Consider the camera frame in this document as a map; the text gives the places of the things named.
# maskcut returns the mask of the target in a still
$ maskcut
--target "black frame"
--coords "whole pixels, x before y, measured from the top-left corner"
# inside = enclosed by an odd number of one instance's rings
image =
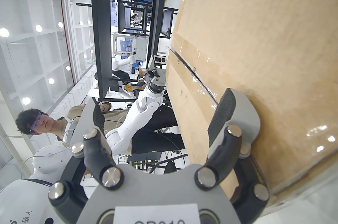
[[[123,32],[124,30],[136,30],[136,31],[141,31],[141,33],[135,33],[135,36],[145,36],[148,37],[149,35],[147,34],[147,19],[148,19],[148,7],[151,6],[149,4],[145,4],[142,2],[138,1],[125,1],[125,0],[118,0],[118,28],[119,31],[117,33],[121,34],[126,34],[126,32]],[[143,13],[142,15],[142,28],[137,28],[137,27],[125,27],[121,21],[121,18],[125,18],[125,12],[124,10],[126,8],[132,9],[132,10],[137,10],[141,11]]]
[[[153,0],[147,64],[157,55],[165,0]],[[110,0],[92,0],[93,30],[100,101],[134,102],[132,99],[105,98],[111,75]]]

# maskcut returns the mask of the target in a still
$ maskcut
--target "cardboard box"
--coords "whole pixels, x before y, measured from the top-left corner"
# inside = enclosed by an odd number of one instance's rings
[[[219,101],[231,87],[246,94],[261,119],[251,152],[272,194],[269,205],[300,194],[335,164],[337,6],[338,0],[181,1],[167,90],[192,163],[204,164],[209,151],[213,97]],[[234,173],[222,183],[228,197],[236,186]]]

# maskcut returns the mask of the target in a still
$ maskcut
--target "ceiling light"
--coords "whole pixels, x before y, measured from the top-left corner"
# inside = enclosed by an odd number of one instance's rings
[[[41,31],[42,31],[42,26],[37,25],[37,26],[35,27],[35,30],[36,30],[37,32],[41,32]]]
[[[22,98],[22,104],[28,105],[29,103],[30,103],[30,98],[29,97]]]
[[[9,36],[9,34],[10,34],[10,33],[8,32],[7,29],[5,29],[5,28],[0,29],[0,36],[1,36],[1,37],[6,38],[6,37]]]

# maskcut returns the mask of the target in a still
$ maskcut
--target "person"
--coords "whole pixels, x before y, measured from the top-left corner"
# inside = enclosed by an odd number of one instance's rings
[[[117,109],[110,111],[111,104],[109,102],[101,102],[99,106],[105,116],[105,133],[122,125],[128,110]],[[74,106],[66,116],[78,122],[83,109],[83,105]],[[68,122],[65,118],[54,120],[39,109],[28,109],[19,113],[15,123],[18,130],[26,135],[36,136],[43,133],[53,133],[59,141],[62,141]],[[128,149],[121,154],[133,155],[152,151],[177,151],[185,148],[181,135],[154,132],[155,130],[172,126],[177,126],[173,110],[170,107],[161,105],[154,112],[151,120],[135,133]]]

